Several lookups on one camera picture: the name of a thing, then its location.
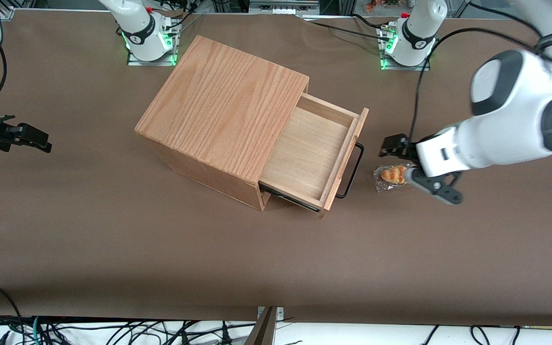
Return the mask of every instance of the metal frame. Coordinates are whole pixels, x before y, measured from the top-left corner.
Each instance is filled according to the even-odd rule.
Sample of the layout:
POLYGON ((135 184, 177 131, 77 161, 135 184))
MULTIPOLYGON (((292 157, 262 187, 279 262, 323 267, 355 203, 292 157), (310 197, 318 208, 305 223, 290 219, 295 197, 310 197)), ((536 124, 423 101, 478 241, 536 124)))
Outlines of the metal frame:
POLYGON ((254 324, 253 330, 250 331, 244 345, 272 345, 277 320, 278 307, 266 307, 257 323, 254 324))

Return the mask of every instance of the open drawer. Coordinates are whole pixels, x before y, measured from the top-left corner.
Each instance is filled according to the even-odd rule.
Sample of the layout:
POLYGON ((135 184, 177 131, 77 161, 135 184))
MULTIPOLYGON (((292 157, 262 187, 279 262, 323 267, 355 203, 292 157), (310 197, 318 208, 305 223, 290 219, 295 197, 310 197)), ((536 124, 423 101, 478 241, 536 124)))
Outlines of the open drawer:
POLYGON ((319 212, 330 209, 368 115, 302 93, 259 179, 265 192, 319 212))

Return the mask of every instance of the white floor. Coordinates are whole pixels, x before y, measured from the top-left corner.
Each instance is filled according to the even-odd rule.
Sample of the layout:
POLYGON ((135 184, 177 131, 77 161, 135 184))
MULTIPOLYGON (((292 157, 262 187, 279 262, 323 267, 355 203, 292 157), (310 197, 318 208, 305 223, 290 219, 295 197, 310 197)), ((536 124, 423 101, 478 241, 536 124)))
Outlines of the white floor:
MULTIPOLYGON (((228 322, 228 325, 235 325, 246 322, 228 322)), ((103 327, 105 325, 123 325, 123 323, 77 323, 79 327, 103 327)), ((169 332, 174 333, 182 322, 166 322, 169 332)), ((221 321, 202 321, 192 326, 189 332, 201 332, 221 328, 221 321)), ((289 345, 302 341, 300 345, 421 345, 432 329, 432 326, 420 325, 366 325, 366 324, 344 324, 344 323, 282 323, 279 322, 276 330, 274 345, 289 345)), ((241 338, 249 334, 251 327, 230 329, 232 339, 241 338)), ((490 345, 510 345, 515 334, 514 328, 490 328, 484 327, 490 345)), ((0 337, 7 332, 8 328, 0 326, 0 337)), ((67 340, 72 345, 104 345, 116 329, 107 330, 62 330, 67 340)), ((140 336, 134 345, 159 345, 165 341, 164 335, 159 332, 149 331, 151 334, 160 335, 160 342, 155 336, 140 336)), ((203 336, 194 345, 212 345, 219 340, 210 334, 203 336)), ((14 345, 22 341, 17 333, 10 333, 7 345, 14 345)), ((127 344, 129 335, 121 339, 119 345, 127 344)), ((470 336, 469 327, 440 326, 434 334, 431 345, 475 345, 470 336)), ((517 345, 552 345, 552 330, 540 330, 522 328, 517 345)))

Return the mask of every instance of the wood grain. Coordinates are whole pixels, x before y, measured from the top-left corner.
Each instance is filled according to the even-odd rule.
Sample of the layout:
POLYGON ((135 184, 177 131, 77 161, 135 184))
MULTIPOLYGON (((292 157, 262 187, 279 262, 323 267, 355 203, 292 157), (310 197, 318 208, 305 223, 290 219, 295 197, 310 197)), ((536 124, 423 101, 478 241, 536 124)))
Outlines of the wood grain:
POLYGON ((333 203, 335 194, 338 192, 338 187, 342 182, 342 174, 344 174, 344 170, 346 169, 346 163, 355 148, 355 143, 359 138, 359 134, 361 133, 363 124, 366 121, 368 112, 369 109, 364 108, 359 118, 355 118, 351 124, 351 127, 348 129, 346 139, 344 139, 344 143, 342 144, 336 163, 333 166, 331 174, 329 175, 329 182, 327 184, 328 188, 326 188, 321 196, 321 200, 324 200, 324 204, 322 210, 318 214, 319 219, 322 219, 326 212, 331 208, 331 203, 333 203))
POLYGON ((197 36, 136 133, 256 183, 308 81, 303 74, 197 36))
POLYGON ((267 162, 260 183, 329 210, 359 131, 362 115, 302 94, 267 162))
POLYGON ((245 203, 254 209, 263 210, 265 208, 267 199, 261 195, 257 183, 246 183, 180 152, 172 151, 169 147, 153 140, 145 139, 145 142, 174 172, 245 203))

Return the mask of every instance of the pastry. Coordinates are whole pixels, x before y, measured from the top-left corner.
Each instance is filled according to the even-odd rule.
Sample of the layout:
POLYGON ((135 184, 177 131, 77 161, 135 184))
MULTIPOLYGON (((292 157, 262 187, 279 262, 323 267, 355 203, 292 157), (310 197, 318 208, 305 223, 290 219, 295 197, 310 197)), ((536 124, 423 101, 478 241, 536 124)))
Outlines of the pastry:
POLYGON ((389 169, 385 169, 380 172, 381 179, 392 184, 405 184, 407 183, 403 179, 403 172, 406 171, 406 167, 403 165, 392 166, 389 169))

